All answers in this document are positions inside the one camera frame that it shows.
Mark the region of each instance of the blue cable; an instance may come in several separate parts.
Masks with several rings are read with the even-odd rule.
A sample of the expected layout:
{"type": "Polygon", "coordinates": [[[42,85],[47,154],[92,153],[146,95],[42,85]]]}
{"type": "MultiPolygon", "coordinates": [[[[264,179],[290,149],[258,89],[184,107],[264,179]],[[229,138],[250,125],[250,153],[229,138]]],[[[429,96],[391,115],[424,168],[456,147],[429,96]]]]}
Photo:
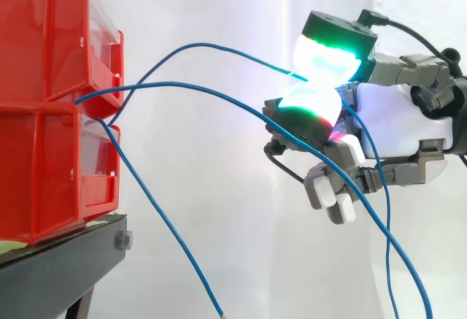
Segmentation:
{"type": "Polygon", "coordinates": [[[207,292],[209,298],[211,299],[211,302],[214,305],[217,313],[219,314],[219,316],[221,318],[225,318],[224,317],[224,312],[220,308],[220,305],[217,302],[217,299],[214,296],[214,294],[213,294],[213,292],[211,290],[211,287],[209,286],[209,283],[207,282],[207,279],[203,274],[203,271],[201,270],[198,263],[196,262],[196,259],[193,257],[193,254],[188,249],[188,246],[185,244],[185,241],[183,241],[183,238],[180,236],[180,234],[178,234],[178,232],[175,229],[174,225],[169,220],[169,217],[167,217],[166,213],[162,210],[161,206],[158,205],[157,201],[154,199],[153,195],[151,194],[151,192],[149,191],[149,189],[147,188],[147,186],[145,185],[145,183],[143,182],[143,180],[141,179],[139,174],[136,172],[133,165],[130,163],[130,161],[126,157],[125,153],[122,151],[122,148],[119,146],[117,140],[115,139],[112,132],[110,131],[109,126],[101,118],[98,118],[97,120],[104,127],[105,131],[107,132],[107,135],[109,136],[110,140],[112,141],[112,144],[115,146],[115,149],[118,151],[118,154],[120,155],[123,162],[128,167],[129,171],[132,173],[132,175],[134,176],[136,181],[138,182],[139,186],[141,186],[141,189],[143,189],[143,191],[146,194],[147,198],[151,202],[151,205],[153,205],[155,210],[158,211],[159,215],[162,217],[163,221],[169,227],[169,229],[172,232],[172,234],[174,235],[175,239],[177,239],[178,243],[182,247],[183,252],[185,252],[185,255],[187,255],[188,259],[191,262],[191,265],[193,266],[193,268],[196,271],[196,274],[199,276],[199,279],[203,283],[203,286],[206,289],[206,292],[207,292]]]}
{"type": "MultiPolygon", "coordinates": [[[[159,62],[157,62],[157,64],[151,68],[143,77],[142,79],[140,79],[138,81],[137,84],[142,84],[152,73],[154,73],[154,71],[156,69],[158,69],[160,66],[162,66],[164,63],[166,63],[172,56],[178,54],[179,52],[183,51],[183,50],[187,50],[187,49],[190,49],[192,47],[211,47],[211,48],[214,48],[214,49],[218,49],[218,50],[222,50],[222,51],[227,51],[227,52],[230,52],[230,53],[234,53],[234,54],[237,54],[237,55],[240,55],[240,56],[243,56],[245,58],[248,58],[250,60],[253,60],[255,62],[258,62],[260,63],[261,65],[264,65],[264,66],[267,66],[271,69],[273,69],[274,71],[278,71],[278,72],[281,72],[281,73],[284,73],[284,74],[289,74],[291,75],[292,77],[295,77],[299,80],[303,80],[303,81],[307,81],[306,78],[302,77],[302,76],[299,76],[295,73],[291,73],[289,71],[286,71],[285,69],[281,69],[280,67],[277,67],[277,66],[274,66],[274,65],[271,65],[271,64],[268,64],[266,63],[265,61],[262,61],[258,58],[254,58],[253,56],[251,55],[248,55],[246,53],[243,53],[241,51],[238,51],[238,50],[235,50],[235,49],[232,49],[232,48],[229,48],[229,47],[222,47],[220,45],[215,45],[215,44],[211,44],[211,43],[193,43],[193,44],[188,44],[188,45],[184,45],[182,47],[179,47],[178,49],[172,51],[171,53],[169,53],[165,58],[163,58],[162,60],[160,60],[159,62]]],[[[134,91],[135,90],[132,90],[130,91],[129,95],[126,97],[125,101],[123,102],[122,104],[122,107],[117,111],[117,113],[115,114],[115,116],[113,117],[113,119],[111,119],[111,121],[109,122],[109,126],[111,126],[116,120],[117,118],[121,115],[122,111],[125,109],[125,106],[127,105],[127,103],[130,101],[130,98],[133,96],[134,94],[134,91]]],[[[374,142],[373,142],[373,139],[371,138],[371,135],[370,133],[368,132],[368,130],[366,129],[365,127],[365,124],[363,123],[363,121],[360,119],[360,117],[358,117],[358,115],[352,110],[352,108],[349,107],[348,104],[345,103],[345,101],[342,101],[344,107],[346,107],[346,109],[350,112],[350,114],[360,123],[360,125],[362,126],[362,129],[363,131],[365,131],[365,134],[366,136],[368,137],[368,140],[370,141],[370,145],[373,149],[373,152],[374,152],[374,155],[375,155],[375,158],[377,160],[377,166],[378,166],[378,171],[379,171],[379,174],[381,175],[382,177],[382,184],[383,184],[383,187],[385,189],[385,193],[386,193],[386,205],[387,205],[387,220],[386,220],[386,228],[388,231],[390,231],[390,219],[391,219],[391,208],[390,208],[390,196],[389,196],[389,190],[387,189],[387,183],[386,183],[386,179],[385,179],[385,176],[382,172],[382,165],[381,165],[381,161],[379,159],[379,155],[378,155],[378,152],[377,152],[377,149],[376,149],[376,146],[374,145],[374,142]]],[[[387,290],[389,292],[389,297],[390,297],[390,300],[391,300],[391,304],[393,306],[393,311],[394,311],[394,315],[395,315],[395,319],[399,319],[399,314],[398,314],[398,310],[397,310],[397,306],[395,305],[395,299],[394,299],[394,295],[393,295],[393,289],[392,289],[392,285],[391,285],[391,279],[390,279],[390,264],[389,264],[389,251],[390,251],[390,243],[389,243],[389,240],[386,240],[386,278],[387,278],[387,290]]]]}
{"type": "MultiPolygon", "coordinates": [[[[379,159],[377,147],[374,144],[373,138],[371,138],[370,132],[366,128],[365,123],[361,120],[361,118],[357,115],[357,113],[343,99],[342,99],[342,104],[344,105],[345,109],[354,117],[354,119],[356,119],[357,122],[359,122],[360,126],[362,127],[363,131],[365,132],[366,137],[368,138],[368,141],[370,142],[371,148],[373,149],[374,157],[377,160],[378,172],[379,172],[379,175],[381,176],[382,186],[385,189],[386,208],[387,208],[386,228],[387,228],[387,231],[390,231],[390,225],[391,225],[391,200],[390,200],[390,196],[389,196],[389,189],[387,188],[387,182],[386,182],[385,174],[382,171],[381,160],[379,159]]],[[[391,285],[391,273],[390,273],[390,265],[389,265],[389,250],[390,250],[389,239],[386,239],[386,282],[387,282],[387,292],[389,293],[389,297],[391,299],[391,304],[393,306],[395,319],[399,319],[399,312],[397,310],[397,306],[395,305],[393,287],[391,285]]]]}
{"type": "Polygon", "coordinates": [[[420,276],[418,275],[417,271],[415,270],[412,262],[409,260],[409,257],[407,254],[405,254],[404,250],[402,247],[399,245],[395,237],[390,233],[390,231],[387,230],[385,227],[384,223],[379,219],[378,215],[376,212],[373,210],[371,207],[370,203],[368,202],[368,199],[365,197],[365,195],[362,193],[362,191],[358,188],[358,186],[355,184],[355,182],[342,170],[337,166],[333,161],[331,161],[327,156],[323,155],[319,151],[315,150],[313,147],[309,146],[308,144],[302,142],[301,140],[295,138],[291,133],[286,131],[283,127],[277,125],[273,120],[270,118],[266,117],[262,113],[258,112],[257,110],[253,109],[252,107],[234,99],[231,98],[230,96],[227,96],[223,93],[220,93],[218,91],[214,91],[212,89],[200,87],[198,85],[191,85],[187,83],[181,83],[181,82],[154,82],[154,83],[147,83],[147,84],[138,84],[138,85],[127,85],[124,87],[115,87],[115,88],[109,88],[109,89],[103,89],[101,91],[96,91],[94,93],[90,93],[88,95],[82,96],[78,100],[75,101],[75,104],[80,104],[83,101],[86,101],[88,99],[91,99],[96,96],[100,96],[103,94],[107,93],[114,93],[118,91],[131,91],[131,90],[136,90],[136,89],[144,89],[144,88],[158,88],[158,87],[178,87],[178,88],[186,88],[186,89],[192,89],[195,91],[201,91],[202,93],[208,93],[213,96],[216,96],[218,98],[224,99],[231,104],[234,104],[252,115],[256,116],[257,118],[261,119],[263,122],[269,124],[275,131],[277,131],[279,134],[283,135],[284,138],[290,140],[292,143],[297,145],[298,147],[301,147],[305,151],[308,151],[315,157],[319,158],[321,161],[323,161],[325,164],[330,166],[334,171],[337,172],[337,174],[345,180],[345,182],[350,186],[354,192],[357,194],[358,198],[361,200],[363,206],[367,210],[367,212],[370,214],[371,218],[373,221],[376,223],[378,226],[379,230],[388,238],[390,244],[394,247],[395,251],[399,254],[401,257],[402,261],[406,265],[407,269],[409,270],[410,275],[412,276],[415,285],[417,286],[418,291],[420,292],[420,296],[423,301],[423,306],[425,308],[425,313],[426,313],[426,318],[427,319],[433,319],[433,311],[431,309],[431,303],[430,299],[428,298],[428,295],[426,293],[425,287],[423,286],[422,280],[420,279],[420,276]]]}
{"type": "MultiPolygon", "coordinates": [[[[235,50],[235,49],[232,49],[231,47],[223,47],[221,45],[216,45],[216,44],[212,44],[212,43],[193,43],[193,44],[187,44],[187,45],[184,45],[182,47],[179,47],[178,49],[172,51],[170,54],[168,54],[165,58],[163,58],[162,60],[160,60],[159,62],[157,62],[157,64],[151,68],[144,76],[142,79],[140,79],[138,81],[137,84],[142,84],[156,69],[158,69],[160,66],[162,66],[162,64],[164,64],[167,60],[169,60],[172,56],[178,54],[180,51],[183,51],[183,50],[187,50],[187,49],[191,49],[192,47],[211,47],[213,49],[218,49],[218,50],[222,50],[222,51],[226,51],[228,53],[233,53],[235,55],[239,55],[239,56],[242,56],[244,58],[248,58],[250,59],[251,61],[254,61],[254,62],[257,62],[258,64],[261,64],[263,66],[266,66],[266,67],[269,67],[270,69],[273,69],[274,71],[277,71],[277,72],[280,72],[280,73],[283,73],[283,74],[287,74],[287,75],[290,75],[291,77],[294,77],[298,80],[303,80],[303,81],[307,81],[306,78],[303,78],[302,76],[298,75],[298,74],[295,74],[291,71],[288,71],[286,69],[282,69],[280,67],[277,67],[277,66],[274,66],[272,64],[269,64],[259,58],[256,58],[254,56],[251,56],[249,54],[246,54],[246,53],[243,53],[242,51],[239,51],[239,50],[235,50]]],[[[122,107],[117,111],[117,113],[115,114],[115,116],[113,117],[113,119],[110,120],[109,122],[109,126],[111,126],[112,124],[115,123],[115,121],[117,120],[117,118],[121,115],[122,111],[125,109],[126,105],[128,104],[128,102],[130,101],[131,97],[133,96],[134,94],[134,91],[131,91],[129,93],[129,95],[126,97],[125,101],[123,102],[122,104],[122,107]]]]}
{"type": "Polygon", "coordinates": [[[467,158],[465,156],[459,156],[459,158],[467,167],[467,158]]]}

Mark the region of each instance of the red plastic drawer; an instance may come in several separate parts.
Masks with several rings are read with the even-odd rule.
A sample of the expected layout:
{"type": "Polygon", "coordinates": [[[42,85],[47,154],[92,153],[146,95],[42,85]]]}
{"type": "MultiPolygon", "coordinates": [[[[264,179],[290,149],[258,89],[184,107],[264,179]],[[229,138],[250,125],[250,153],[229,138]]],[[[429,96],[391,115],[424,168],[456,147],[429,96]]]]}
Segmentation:
{"type": "MultiPolygon", "coordinates": [[[[68,101],[123,84],[123,35],[97,0],[0,0],[0,101],[68,101]]],[[[121,93],[82,105],[118,111],[121,93]]]]}
{"type": "Polygon", "coordinates": [[[33,245],[118,208],[118,153],[75,105],[0,103],[0,133],[0,240],[33,245]]]}

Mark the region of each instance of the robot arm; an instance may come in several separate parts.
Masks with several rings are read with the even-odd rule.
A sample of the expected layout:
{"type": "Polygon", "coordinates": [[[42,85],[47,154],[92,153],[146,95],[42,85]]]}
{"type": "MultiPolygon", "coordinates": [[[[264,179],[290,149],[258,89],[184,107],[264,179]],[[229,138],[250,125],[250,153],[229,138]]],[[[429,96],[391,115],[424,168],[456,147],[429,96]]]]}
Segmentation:
{"type": "MultiPolygon", "coordinates": [[[[450,58],[460,57],[448,49],[450,58]]],[[[419,185],[433,180],[446,167],[444,154],[467,153],[467,80],[458,66],[440,55],[409,55],[394,58],[375,53],[361,64],[354,82],[337,88],[339,95],[360,116],[371,134],[388,185],[419,185]]],[[[325,153],[357,183],[364,193],[382,188],[376,168],[363,166],[374,158],[368,138],[351,115],[343,109],[327,142],[312,136],[307,124],[295,117],[279,116],[281,99],[265,101],[263,113],[282,120],[287,130],[325,153]]],[[[265,147],[270,155],[287,148],[297,150],[272,131],[265,147]]],[[[303,184],[312,207],[325,209],[336,224],[355,219],[352,203],[358,198],[338,174],[324,164],[310,169],[303,184]]]]}

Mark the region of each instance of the led light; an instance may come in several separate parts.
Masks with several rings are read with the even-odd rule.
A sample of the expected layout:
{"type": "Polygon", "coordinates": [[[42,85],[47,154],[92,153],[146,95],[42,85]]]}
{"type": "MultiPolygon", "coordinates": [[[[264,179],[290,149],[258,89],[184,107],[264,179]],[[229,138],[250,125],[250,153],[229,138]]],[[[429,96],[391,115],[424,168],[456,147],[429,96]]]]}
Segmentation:
{"type": "Polygon", "coordinates": [[[326,47],[303,34],[298,38],[293,61],[299,74],[313,85],[333,88],[348,82],[356,73],[361,60],[350,51],[326,47]]]}
{"type": "Polygon", "coordinates": [[[323,118],[334,127],[342,110],[342,100],[337,90],[325,85],[301,82],[282,98],[279,108],[297,107],[323,118]]]}

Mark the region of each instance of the white fabric background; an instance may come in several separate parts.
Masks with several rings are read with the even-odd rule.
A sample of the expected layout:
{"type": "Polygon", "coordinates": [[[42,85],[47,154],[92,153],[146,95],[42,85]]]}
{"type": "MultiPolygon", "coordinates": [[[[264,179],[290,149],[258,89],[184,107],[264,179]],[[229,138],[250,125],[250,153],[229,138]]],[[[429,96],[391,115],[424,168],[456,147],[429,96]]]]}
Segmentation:
{"type": "MultiPolygon", "coordinates": [[[[375,9],[411,26],[438,49],[457,48],[467,70],[466,0],[375,0],[375,9]]],[[[427,53],[417,41],[393,28],[378,30],[383,53],[427,53]]],[[[467,172],[456,157],[432,183],[422,187],[391,188],[393,233],[415,265],[430,296],[434,318],[467,318],[467,172]]],[[[371,201],[385,215],[384,196],[371,201]]],[[[371,236],[371,260],[386,318],[391,315],[385,283],[385,241],[366,218],[371,236]]],[[[406,268],[391,253],[393,290],[401,318],[424,318],[420,296],[406,268]]]]}
{"type": "MultiPolygon", "coordinates": [[[[398,6],[406,8],[409,3],[397,1],[377,0],[377,7],[402,20],[410,16],[404,22],[414,27],[427,23],[421,32],[430,31],[433,42],[460,48],[454,34],[452,39],[444,38],[443,23],[435,15],[426,18],[421,13],[420,1],[406,16],[398,6]]],[[[373,0],[101,3],[126,36],[126,84],[135,83],[167,53],[191,42],[236,47],[292,67],[294,43],[311,9],[353,19],[362,8],[373,6],[373,0]]],[[[454,15],[446,10],[442,14],[454,15]]],[[[383,43],[387,43],[381,45],[383,49],[396,53],[417,47],[408,39],[402,45],[394,39],[383,43]]],[[[280,96],[293,84],[290,78],[250,61],[205,49],[176,56],[150,80],[204,85],[257,109],[263,100],[280,96]]],[[[333,225],[324,212],[314,211],[304,189],[264,157],[263,146],[270,138],[259,120],[205,94],[158,89],[138,92],[118,124],[123,149],[185,238],[228,318],[383,318],[380,299],[391,318],[381,274],[385,242],[365,211],[357,204],[358,220],[341,227],[333,225]]],[[[316,164],[303,153],[287,152],[286,156],[287,164],[301,174],[316,164]]],[[[440,265],[458,269],[444,273],[437,283],[430,278],[430,294],[436,292],[433,305],[441,313],[438,318],[461,318],[450,312],[449,301],[454,297],[446,297],[446,287],[454,293],[453,289],[463,286],[455,278],[462,269],[455,266],[466,259],[460,251],[466,244],[465,229],[456,224],[454,234],[455,227],[447,224],[461,221],[465,212],[460,200],[466,189],[456,190],[452,181],[465,172],[458,162],[452,166],[424,190],[409,194],[391,190],[395,234],[422,276],[441,274],[440,265]],[[440,214],[446,223],[438,222],[440,214]],[[426,234],[429,238],[422,242],[426,234]],[[443,243],[445,237],[457,238],[459,247],[450,248],[454,242],[443,243]],[[451,253],[445,256],[435,247],[451,253]],[[435,261],[429,261],[433,249],[435,261]],[[451,257],[462,255],[451,267],[451,257]]],[[[370,199],[384,217],[383,196],[370,199]]],[[[120,201],[134,232],[134,248],[96,286],[89,318],[216,318],[179,245],[123,165],[120,201]]],[[[422,318],[421,302],[396,255],[393,264],[401,273],[395,276],[401,317],[422,318]]],[[[463,309],[460,302],[457,306],[459,314],[463,309]]]]}

